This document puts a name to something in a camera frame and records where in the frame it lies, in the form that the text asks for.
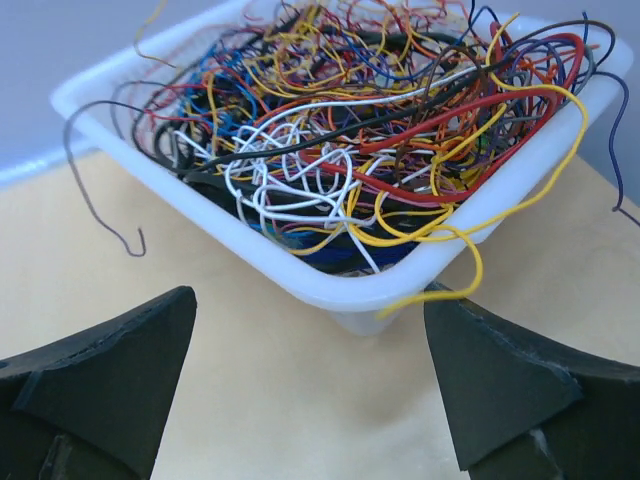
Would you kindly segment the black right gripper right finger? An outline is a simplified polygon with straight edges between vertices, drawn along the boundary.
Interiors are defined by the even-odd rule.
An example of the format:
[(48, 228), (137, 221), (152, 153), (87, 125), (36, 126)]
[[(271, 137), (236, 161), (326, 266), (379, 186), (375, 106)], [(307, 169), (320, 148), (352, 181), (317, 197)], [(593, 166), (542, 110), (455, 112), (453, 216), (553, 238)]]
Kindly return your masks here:
[(639, 369), (464, 299), (424, 306), (461, 471), (472, 479), (636, 479)]

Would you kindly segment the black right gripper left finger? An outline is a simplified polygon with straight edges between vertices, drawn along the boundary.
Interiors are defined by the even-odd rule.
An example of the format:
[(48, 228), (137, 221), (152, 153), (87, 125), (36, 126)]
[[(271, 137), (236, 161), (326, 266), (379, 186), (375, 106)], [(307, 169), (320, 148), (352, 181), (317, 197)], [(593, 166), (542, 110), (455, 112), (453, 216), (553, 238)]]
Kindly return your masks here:
[(196, 310), (179, 286), (3, 359), (2, 478), (150, 478)]

